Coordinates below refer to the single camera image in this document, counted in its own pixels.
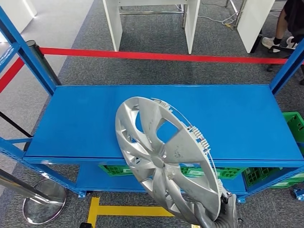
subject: silver hubcap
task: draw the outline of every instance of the silver hubcap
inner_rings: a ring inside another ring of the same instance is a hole
[[[220,213],[223,186],[209,162],[209,145],[198,129],[186,126],[173,111],[161,100],[126,100],[116,113],[118,144],[134,176],[166,210],[191,224],[198,225],[195,214],[200,213],[214,221]],[[136,126],[139,113],[143,131]],[[163,142],[158,137],[158,130],[166,121],[177,131]],[[181,163],[199,163],[204,175],[186,177],[180,170]],[[181,191],[191,200],[185,200]],[[195,211],[197,202],[204,209]]]

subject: black sock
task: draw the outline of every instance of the black sock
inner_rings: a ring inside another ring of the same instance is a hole
[[[277,44],[281,44],[281,41],[282,41],[282,39],[275,38],[274,44],[275,44],[275,45],[277,45]]]

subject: shelf board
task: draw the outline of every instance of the shelf board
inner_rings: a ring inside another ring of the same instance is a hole
[[[115,117],[121,103],[133,96],[159,98],[177,108],[208,140],[216,165],[304,165],[269,85],[60,86],[24,159],[69,164],[123,159]]]
[[[222,179],[227,190],[235,194],[246,194],[242,175],[230,180]],[[133,175],[110,177],[97,165],[83,164],[80,166],[76,183],[79,190],[85,191],[121,191],[121,192],[145,192],[145,190]]]

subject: red rope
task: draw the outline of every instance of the red rope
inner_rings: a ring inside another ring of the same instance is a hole
[[[115,52],[99,50],[63,49],[41,47],[41,51],[47,55],[60,56],[83,56],[83,57],[105,57],[105,58],[127,58],[147,60],[169,60],[189,62],[216,62],[216,63],[256,63],[256,64],[284,64],[287,60],[282,58],[253,58],[253,57],[224,57],[224,56],[195,56],[176,55],[143,52]]]
[[[17,73],[24,65],[20,57],[13,63],[10,69],[0,78],[0,93],[2,92],[8,83],[10,83]]]

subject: sneaker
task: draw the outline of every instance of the sneaker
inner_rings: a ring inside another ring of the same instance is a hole
[[[294,37],[290,37],[286,41],[286,43],[287,44],[287,48],[296,49],[296,47],[297,46],[297,43],[291,42],[291,40],[293,38]]]
[[[272,46],[278,46],[278,47],[279,47],[281,44],[275,44],[274,43],[274,40],[275,40],[275,37],[272,37],[272,38],[267,38],[267,37],[263,37],[263,39],[262,39],[262,44],[263,45],[263,46],[265,46],[265,47],[266,47],[266,48],[268,48],[268,49],[270,49],[270,48],[272,48]],[[273,52],[274,53],[277,53],[277,52],[279,52],[280,50],[278,50],[278,49],[273,49]]]

